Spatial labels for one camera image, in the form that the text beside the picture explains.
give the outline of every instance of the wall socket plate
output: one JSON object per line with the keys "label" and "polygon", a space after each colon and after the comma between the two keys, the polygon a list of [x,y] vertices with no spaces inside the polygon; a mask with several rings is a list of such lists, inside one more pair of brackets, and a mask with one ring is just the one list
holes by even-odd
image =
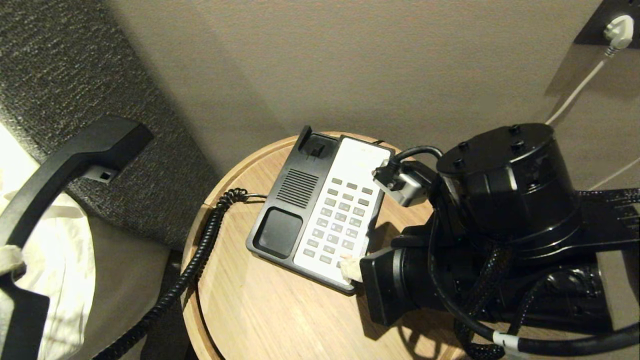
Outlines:
{"label": "wall socket plate", "polygon": [[640,49],[640,0],[603,0],[573,42],[582,45],[609,45],[604,38],[604,29],[620,15],[634,18],[634,37],[629,47]]}

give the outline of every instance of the beige wall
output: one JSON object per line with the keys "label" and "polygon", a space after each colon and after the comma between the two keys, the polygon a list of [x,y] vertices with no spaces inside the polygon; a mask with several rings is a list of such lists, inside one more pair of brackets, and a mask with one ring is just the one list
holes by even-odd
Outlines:
{"label": "beige wall", "polygon": [[[304,124],[448,149],[543,121],[604,51],[572,44],[599,2],[111,0],[221,173]],[[560,122],[577,188],[640,156],[639,70],[618,54]]]}

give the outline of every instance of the white plug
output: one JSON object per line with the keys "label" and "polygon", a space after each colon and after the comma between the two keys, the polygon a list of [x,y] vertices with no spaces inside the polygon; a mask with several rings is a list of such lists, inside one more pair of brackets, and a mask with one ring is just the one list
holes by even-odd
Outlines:
{"label": "white plug", "polygon": [[611,57],[619,50],[631,44],[634,36],[634,20],[629,15],[622,15],[613,19],[604,30],[604,37],[610,40],[607,56]]}

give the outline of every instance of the wooden tabletop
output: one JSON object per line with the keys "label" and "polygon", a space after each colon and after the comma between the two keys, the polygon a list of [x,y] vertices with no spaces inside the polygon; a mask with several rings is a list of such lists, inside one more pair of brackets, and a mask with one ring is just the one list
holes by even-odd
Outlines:
{"label": "wooden tabletop", "polygon": [[[183,266],[218,197],[236,187],[269,193],[296,139],[255,152],[218,183],[194,221]],[[396,326],[384,327],[371,322],[363,294],[345,296],[254,256],[244,242],[261,207],[261,202],[231,207],[198,291],[188,291],[183,299],[186,327],[199,359],[219,359],[216,351],[229,360],[462,357],[448,314],[414,311]],[[431,212],[428,203],[402,208],[385,197],[374,236],[388,243],[405,226],[423,224]]]}

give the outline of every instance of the gray upholstered headboard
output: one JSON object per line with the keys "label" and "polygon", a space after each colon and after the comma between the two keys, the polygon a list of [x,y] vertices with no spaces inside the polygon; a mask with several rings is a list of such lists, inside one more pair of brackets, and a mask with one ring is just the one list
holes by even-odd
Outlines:
{"label": "gray upholstered headboard", "polygon": [[0,52],[0,121],[39,162],[103,113],[153,132],[111,184],[78,179],[67,192],[87,212],[182,250],[218,178],[106,5],[3,1]]}

